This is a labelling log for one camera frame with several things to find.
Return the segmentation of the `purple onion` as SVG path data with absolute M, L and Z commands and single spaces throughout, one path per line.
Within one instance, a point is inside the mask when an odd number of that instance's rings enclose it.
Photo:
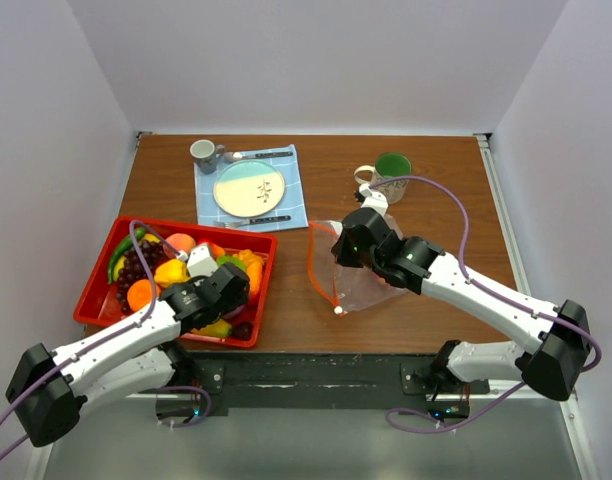
M 226 320 L 226 321 L 230 321 L 232 319 L 235 319 L 236 317 L 238 317 L 243 311 L 245 310 L 245 306 L 239 306 L 236 309 L 224 314 L 222 316 L 222 319 Z

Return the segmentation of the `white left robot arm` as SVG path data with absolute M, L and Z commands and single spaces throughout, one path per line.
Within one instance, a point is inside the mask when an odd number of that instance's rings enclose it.
M 36 344 L 22 355 L 5 396 L 35 447 L 70 432 L 99 407 L 133 393 L 182 392 L 192 361 L 176 339 L 210 325 L 248 301 L 250 280 L 226 263 L 162 291 L 156 302 L 72 344 Z

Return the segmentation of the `clear zip top bag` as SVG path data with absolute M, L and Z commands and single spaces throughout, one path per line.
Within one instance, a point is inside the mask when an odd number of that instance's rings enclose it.
M 331 303 L 336 315 L 362 311 L 408 293 L 407 290 L 388 285 L 368 268 L 338 265 L 331 249 L 340 238 L 341 231 L 339 221 L 309 222 L 309 279 L 315 290 Z

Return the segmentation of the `green starfruit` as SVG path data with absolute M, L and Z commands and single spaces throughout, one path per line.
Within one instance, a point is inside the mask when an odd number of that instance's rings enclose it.
M 225 264 L 231 264 L 239 268 L 243 272 L 245 272 L 247 269 L 246 264 L 241 259 L 239 259 L 237 256 L 234 256 L 234 255 L 221 255 L 216 259 L 216 263 L 218 266 L 222 266 Z

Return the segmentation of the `red apple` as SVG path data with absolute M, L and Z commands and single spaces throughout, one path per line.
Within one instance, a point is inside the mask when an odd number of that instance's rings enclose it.
M 214 260 L 217 260 L 218 258 L 226 255 L 226 250 L 223 247 L 217 245 L 216 243 L 208 239 L 200 239 L 198 241 L 198 246 L 206 246 L 209 249 L 211 257 Z

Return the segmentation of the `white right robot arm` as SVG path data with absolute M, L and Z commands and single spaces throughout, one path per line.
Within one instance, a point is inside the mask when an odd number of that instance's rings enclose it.
M 451 304 L 506 336 L 495 343 L 446 342 L 426 375 L 438 390 L 517 380 L 551 400 L 571 396 L 592 348 L 579 303 L 554 305 L 492 281 L 438 245 L 400 236 L 368 207 L 342 220 L 331 252 L 342 267 L 365 267 L 391 287 Z

